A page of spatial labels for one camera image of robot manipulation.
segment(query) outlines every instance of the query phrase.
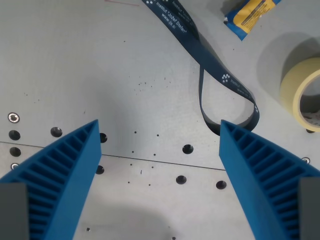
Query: gray metal surface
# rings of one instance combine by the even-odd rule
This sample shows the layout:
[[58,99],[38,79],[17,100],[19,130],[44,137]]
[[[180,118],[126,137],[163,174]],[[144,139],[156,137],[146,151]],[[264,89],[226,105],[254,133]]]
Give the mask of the gray metal surface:
[[300,240],[320,239],[320,177],[303,177],[299,181],[299,230]]
[[[0,141],[46,146],[99,119],[105,155],[223,169],[219,137],[198,102],[199,65],[139,0],[0,2]],[[253,93],[254,132],[320,168],[319,134],[308,134],[279,104],[283,74],[320,52],[316,0],[283,0],[240,41],[223,24],[230,1],[181,0],[223,63]],[[205,75],[212,120],[240,123],[252,104]],[[19,114],[13,124],[8,114]],[[182,152],[185,144],[192,154]]]
[[1,239],[29,239],[27,185],[20,182],[0,183]]
[[[21,156],[11,156],[11,147]],[[0,177],[40,149],[0,143]],[[113,156],[100,165],[75,240],[254,240],[224,170]],[[185,184],[176,183],[180,175]],[[218,181],[226,188],[217,189]]]

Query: tape roll core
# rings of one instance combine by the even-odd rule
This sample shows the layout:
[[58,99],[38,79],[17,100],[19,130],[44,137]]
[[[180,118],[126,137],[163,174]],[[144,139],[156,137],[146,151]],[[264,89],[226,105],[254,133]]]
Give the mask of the tape roll core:
[[[320,132],[319,120],[306,120],[300,110],[300,101],[306,88],[319,77],[320,57],[309,58],[290,69],[284,76],[280,87],[280,100],[284,108],[286,108],[305,129],[314,132]],[[315,113],[314,117],[316,116],[320,118],[320,113]]]

